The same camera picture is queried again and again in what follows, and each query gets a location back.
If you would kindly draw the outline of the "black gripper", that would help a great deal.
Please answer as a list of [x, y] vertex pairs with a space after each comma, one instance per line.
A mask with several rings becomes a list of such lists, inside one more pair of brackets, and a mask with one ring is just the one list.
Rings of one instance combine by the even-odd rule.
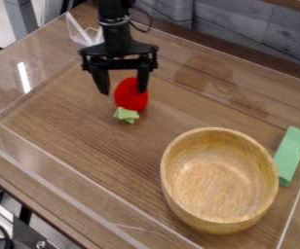
[[138, 92], [147, 90], [150, 71], [158, 68], [159, 47], [132, 41], [128, 48], [108, 53], [106, 45], [82, 48], [82, 69], [91, 72], [92, 80], [102, 94], [110, 94], [110, 76], [107, 70], [136, 70]]

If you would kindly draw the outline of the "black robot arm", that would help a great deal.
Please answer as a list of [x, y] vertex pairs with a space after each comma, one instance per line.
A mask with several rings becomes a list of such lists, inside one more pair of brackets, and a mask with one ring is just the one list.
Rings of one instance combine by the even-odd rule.
[[98, 0], [98, 23], [103, 42], [77, 51], [82, 69], [91, 74], [100, 93], [110, 93], [110, 70], [136, 71], [136, 91], [147, 90], [150, 73], [158, 68], [159, 47], [132, 39], [130, 14], [135, 0]]

